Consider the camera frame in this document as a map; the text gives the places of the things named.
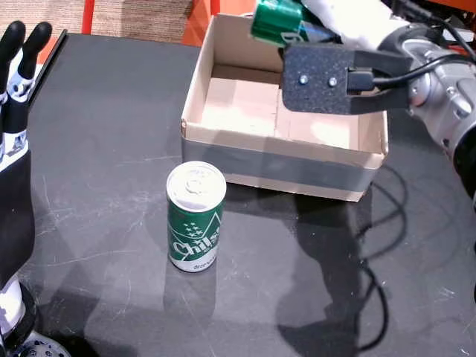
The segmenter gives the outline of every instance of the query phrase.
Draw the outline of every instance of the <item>can lid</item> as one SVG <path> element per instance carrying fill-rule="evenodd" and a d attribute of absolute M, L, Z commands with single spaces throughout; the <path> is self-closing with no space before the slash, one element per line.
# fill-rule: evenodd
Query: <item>can lid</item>
<path fill-rule="evenodd" d="M 212 210 L 223 201 L 225 194 L 225 177 L 207 162 L 185 162 L 173 169 L 167 179 L 170 200 L 189 212 Z"/>

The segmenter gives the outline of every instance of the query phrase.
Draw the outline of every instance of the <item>black cable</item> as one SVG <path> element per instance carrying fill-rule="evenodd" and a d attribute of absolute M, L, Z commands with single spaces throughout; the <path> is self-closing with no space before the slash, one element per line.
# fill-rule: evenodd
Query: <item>black cable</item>
<path fill-rule="evenodd" d="M 454 39 L 463 47 L 466 52 L 468 52 L 469 56 L 472 58 L 473 62 L 476 62 L 476 53 L 468 45 L 468 43 L 461 37 L 460 33 L 448 22 L 441 19 L 438 16 L 433 15 L 433 13 L 429 10 L 424 9 L 423 7 L 415 4 L 411 0 L 399 0 L 400 4 L 405 7 L 410 13 L 414 14 L 416 17 L 428 21 L 428 22 L 436 22 L 439 25 L 442 25 L 448 32 L 454 37 Z"/>
<path fill-rule="evenodd" d="M 373 84 L 377 87 L 391 87 L 391 86 L 398 86 L 401 84 L 405 84 L 410 80 L 413 80 L 419 76 L 422 76 L 423 74 L 433 71 L 436 67 L 438 67 L 439 65 L 443 65 L 445 63 L 474 64 L 469 57 L 463 56 L 462 54 L 448 54 L 446 56 L 436 58 L 433 61 L 430 61 L 422 65 L 421 67 L 418 67 L 414 69 L 413 71 L 409 71 L 408 73 L 403 74 L 401 76 L 390 77 L 390 78 L 384 78 L 384 77 L 374 78 Z"/>
<path fill-rule="evenodd" d="M 456 41 L 465 49 L 466 52 L 468 52 L 469 56 L 472 58 L 473 62 L 476 62 L 476 53 L 475 51 L 471 48 L 470 45 L 464 40 L 463 37 L 461 37 L 460 33 L 456 30 L 456 28 L 453 27 L 453 25 L 449 24 L 445 20 L 437 17 L 437 16 L 432 16 L 431 20 L 437 22 L 438 24 L 442 25 L 448 32 L 456 39 Z"/>

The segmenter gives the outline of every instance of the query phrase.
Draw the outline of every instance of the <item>carpet floor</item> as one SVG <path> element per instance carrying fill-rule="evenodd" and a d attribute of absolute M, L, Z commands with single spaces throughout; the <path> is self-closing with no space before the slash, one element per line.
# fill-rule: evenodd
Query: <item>carpet floor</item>
<path fill-rule="evenodd" d="M 22 20 L 29 33 L 34 25 L 49 21 L 54 36 L 63 29 L 79 33 L 84 0 L 3 0 L 0 31 Z M 180 42 L 192 0 L 96 0 L 92 33 L 135 39 Z"/>

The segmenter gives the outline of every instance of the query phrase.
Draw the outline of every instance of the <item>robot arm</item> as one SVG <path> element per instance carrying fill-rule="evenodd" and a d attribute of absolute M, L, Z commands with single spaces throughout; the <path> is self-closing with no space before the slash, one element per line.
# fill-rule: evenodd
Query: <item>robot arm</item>
<path fill-rule="evenodd" d="M 444 60 L 448 55 L 455 57 L 454 51 L 438 45 L 439 38 L 431 35 L 429 27 L 394 17 L 380 0 L 302 3 L 340 35 L 347 47 L 402 55 L 411 59 L 410 70 Z M 442 61 L 434 70 L 404 85 L 409 112 L 425 124 L 430 136 L 453 162 L 476 209 L 476 65 L 469 58 Z"/>

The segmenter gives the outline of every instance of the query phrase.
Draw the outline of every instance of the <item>robotic hand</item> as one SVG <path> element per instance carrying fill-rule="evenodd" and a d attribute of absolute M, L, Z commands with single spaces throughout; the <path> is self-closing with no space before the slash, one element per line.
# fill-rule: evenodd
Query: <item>robotic hand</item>
<path fill-rule="evenodd" d="M 0 357 L 70 356 L 55 341 L 33 331 L 34 299 L 16 275 L 34 244 L 28 97 L 36 58 L 50 36 L 50 24 L 42 22 L 23 43 L 25 25 L 15 21 L 0 40 Z M 20 48 L 22 59 L 9 79 L 10 62 Z"/>
<path fill-rule="evenodd" d="M 396 0 L 394 11 L 380 0 L 301 2 L 346 46 L 289 44 L 284 54 L 284 104 L 299 112 L 334 114 L 409 109 L 453 162 L 476 209 L 474 51 L 454 28 L 408 0 Z M 447 49 L 429 25 L 396 16 L 405 14 L 445 26 L 470 57 Z M 312 85 L 296 80 L 302 73 L 311 75 Z M 322 97 L 332 100 L 319 100 Z"/>

